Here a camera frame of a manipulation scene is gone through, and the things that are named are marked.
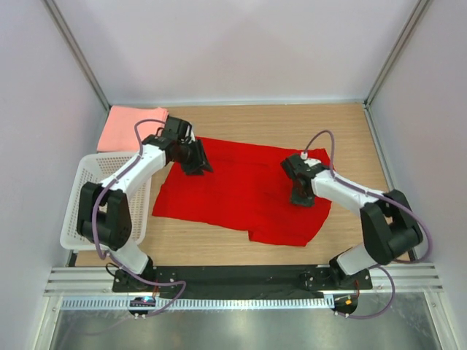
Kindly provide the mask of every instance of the gray floor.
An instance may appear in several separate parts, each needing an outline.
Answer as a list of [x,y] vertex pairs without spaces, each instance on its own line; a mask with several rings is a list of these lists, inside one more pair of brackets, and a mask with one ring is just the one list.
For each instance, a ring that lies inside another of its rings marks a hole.
[[[355,314],[370,314],[389,295],[361,295]],[[350,320],[330,310],[186,311],[128,320],[128,312],[62,311],[52,349],[440,349],[422,294],[397,294],[382,316]]]

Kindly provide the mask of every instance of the wooden tabletop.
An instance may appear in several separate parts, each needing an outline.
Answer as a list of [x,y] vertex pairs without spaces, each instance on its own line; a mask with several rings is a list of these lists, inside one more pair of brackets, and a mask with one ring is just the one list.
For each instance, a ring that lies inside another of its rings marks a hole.
[[[197,136],[284,148],[304,148],[317,132],[331,129],[338,172],[367,187],[387,189],[360,104],[171,107],[169,112],[193,123]],[[312,148],[318,147],[330,151],[329,138],[316,140]],[[168,173],[166,167],[153,177],[150,212]],[[250,242],[247,232],[151,215],[140,247],[155,265],[294,265],[327,263],[361,242],[360,219],[334,203],[306,247]],[[95,252],[80,252],[76,263],[102,264]]]

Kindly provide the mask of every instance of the robotic arm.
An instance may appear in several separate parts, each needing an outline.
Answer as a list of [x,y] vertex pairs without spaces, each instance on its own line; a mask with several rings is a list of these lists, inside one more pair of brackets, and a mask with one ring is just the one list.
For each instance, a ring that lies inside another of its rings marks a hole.
[[291,155],[281,163],[287,176],[293,180],[290,201],[299,206],[313,206],[315,197],[325,198],[341,204],[361,219],[363,243],[329,262],[331,275],[338,285],[348,284],[357,273],[374,265],[387,265],[422,242],[422,232],[412,217],[366,194],[371,192],[385,196],[410,209],[402,192],[370,190],[336,174],[341,180],[338,181],[329,167],[318,159],[303,158]]
[[106,211],[100,208],[97,214],[99,242],[131,272],[153,281],[151,258],[130,238],[131,218],[128,202],[154,173],[171,161],[180,163],[187,175],[202,175],[204,171],[212,171],[212,167],[207,160],[201,140],[195,139],[192,125],[184,120],[168,116],[161,135],[149,135],[142,143],[142,154],[135,154],[115,174],[98,184],[87,182],[82,187],[77,232],[94,243],[92,229],[94,203],[104,188],[118,178],[99,204],[100,207],[107,205]]

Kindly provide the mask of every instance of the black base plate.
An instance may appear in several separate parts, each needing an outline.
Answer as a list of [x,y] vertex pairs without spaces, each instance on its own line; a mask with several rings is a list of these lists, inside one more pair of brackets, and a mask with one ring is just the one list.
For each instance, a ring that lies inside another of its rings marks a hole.
[[[158,282],[186,281],[181,298],[213,300],[318,298],[322,290],[372,289],[368,270],[355,275],[348,285],[338,287],[330,268],[322,265],[278,266],[159,266]],[[172,298],[180,287],[161,287],[162,298]],[[135,283],[117,271],[113,292],[152,292],[153,287]]]

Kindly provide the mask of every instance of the metal frame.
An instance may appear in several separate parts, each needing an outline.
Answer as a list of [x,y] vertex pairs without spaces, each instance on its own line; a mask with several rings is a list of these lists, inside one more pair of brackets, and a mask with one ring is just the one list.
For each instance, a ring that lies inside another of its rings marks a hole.
[[[61,11],[55,3],[55,0],[42,0],[42,3],[49,12],[53,22],[56,24],[58,31],[67,43],[70,52],[74,56],[86,80],[93,88],[97,98],[100,100],[104,108],[109,111],[110,104],[107,97],[86,61],[78,43],[74,39],[70,28],[66,24]],[[381,86],[383,86],[387,79],[388,74],[391,72],[403,52],[405,46],[407,46],[414,30],[423,15],[426,13],[430,3],[431,0],[419,0],[417,2],[378,77],[376,78],[368,97],[363,102],[363,109],[368,121],[368,126],[377,149],[382,170],[390,188],[394,187],[394,176],[391,174],[390,167],[388,166],[385,158],[384,149],[380,144],[380,137],[378,136],[371,113],[371,105],[377,97]],[[75,258],[76,256],[72,252],[70,255],[70,263],[67,266],[73,266]],[[443,348],[462,349],[462,346],[459,346],[458,339],[455,336],[456,329],[454,328],[450,318],[452,312],[450,311],[447,296],[442,289],[442,285],[434,265],[429,263],[417,265],[390,265],[388,267],[388,271],[394,278],[397,292],[425,293],[425,298],[429,305],[430,313]],[[390,284],[387,277],[381,271],[377,269],[372,270],[371,277],[374,283],[374,288],[372,290],[362,292],[390,292]],[[45,288],[42,307],[43,312],[39,320],[40,326],[38,333],[36,334],[35,346],[32,346],[31,348],[49,348],[52,341],[53,331],[55,329],[55,323],[64,298],[79,298],[85,295],[92,295],[100,299],[107,299],[112,298],[112,296],[118,296],[115,293],[111,293],[111,288],[112,277],[106,273],[104,268],[54,268]],[[325,294],[331,295],[333,292],[335,291],[325,291]],[[119,296],[128,297],[129,294],[121,294]]]

